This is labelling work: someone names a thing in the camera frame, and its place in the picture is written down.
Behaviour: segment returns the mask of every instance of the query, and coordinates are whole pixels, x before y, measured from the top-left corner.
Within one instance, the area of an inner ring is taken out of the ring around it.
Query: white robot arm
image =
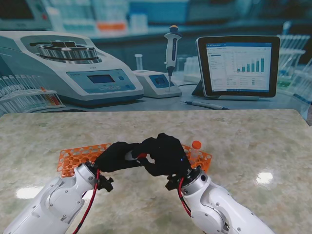
[[[195,169],[181,188],[191,209],[191,219],[207,234],[274,234],[254,213],[237,203],[230,193]]]
[[[84,204],[82,195],[95,186],[95,172],[89,163],[83,163],[75,168],[73,177],[51,180],[3,234],[66,233]],[[111,182],[101,176],[98,185],[111,191]]]
[[[84,192],[96,189],[95,184],[110,192],[112,182],[111,178],[107,180],[102,175],[97,180],[92,165],[83,163],[75,168],[73,177],[50,181],[3,234],[64,234],[84,204]],[[203,232],[274,234],[250,210],[238,204],[227,190],[212,183],[200,167],[192,169],[180,183],[179,193],[183,193],[190,206],[191,219]],[[167,189],[174,188],[168,184]]]

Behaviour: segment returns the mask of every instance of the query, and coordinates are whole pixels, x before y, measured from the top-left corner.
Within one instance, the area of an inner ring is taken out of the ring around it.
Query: red cable
[[[95,183],[95,185],[94,185],[93,194],[92,194],[92,197],[91,197],[91,199],[90,199],[90,203],[89,203],[88,208],[86,209],[86,212],[84,213],[84,215],[83,215],[83,217],[82,217],[80,223],[78,224],[77,228],[76,228],[75,231],[73,232],[73,234],[77,234],[77,233],[78,233],[79,229],[82,227],[82,224],[83,224],[84,220],[86,219],[86,217],[87,217],[87,215],[88,215],[88,213],[89,213],[89,211],[90,211],[90,209],[91,209],[91,206],[92,206],[94,197],[96,196],[96,193],[97,193],[97,188],[98,188],[98,183],[97,183],[97,181],[98,181],[98,179],[99,179],[99,169],[97,170],[97,180],[96,180],[96,183]]]
[[[187,214],[188,214],[189,216],[191,216],[191,210],[189,210],[188,207],[186,206],[186,203],[185,203],[185,201],[184,201],[184,199],[183,199],[182,192],[181,192],[183,181],[184,181],[184,178],[182,178],[181,181],[180,181],[180,183],[179,183],[179,189],[178,189],[179,197],[180,197],[180,200],[181,200],[181,202],[182,202],[182,205],[183,205],[185,211],[187,212]]]

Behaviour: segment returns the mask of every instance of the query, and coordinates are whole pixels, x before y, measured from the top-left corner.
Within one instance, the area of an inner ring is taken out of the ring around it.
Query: display screen
[[[269,92],[272,43],[206,44],[213,92]]]
[[[113,78],[110,75],[94,75],[94,76],[87,76],[90,81],[94,84],[98,83],[115,83]]]
[[[34,18],[26,0],[0,0],[0,19],[32,20]]]
[[[163,84],[163,83],[165,83],[164,78],[155,78],[155,81],[156,81],[157,84]]]

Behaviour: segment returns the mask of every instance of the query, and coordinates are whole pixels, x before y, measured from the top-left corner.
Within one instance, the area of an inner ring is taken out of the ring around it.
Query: tablet
[[[202,37],[196,46],[206,97],[275,96],[279,37]]]

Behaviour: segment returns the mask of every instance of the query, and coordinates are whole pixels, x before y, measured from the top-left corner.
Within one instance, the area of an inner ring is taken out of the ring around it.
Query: black glove
[[[153,176],[186,176],[191,170],[191,164],[186,157],[180,141],[164,133],[157,139],[148,138],[132,150],[133,158],[141,153],[150,154],[155,163],[150,163],[146,158],[138,159],[145,169]]]
[[[112,144],[95,160],[95,167],[103,172],[114,172],[121,169],[141,166],[136,160],[125,160],[126,153],[133,150],[138,145],[138,143],[128,144],[126,142],[116,142]]]

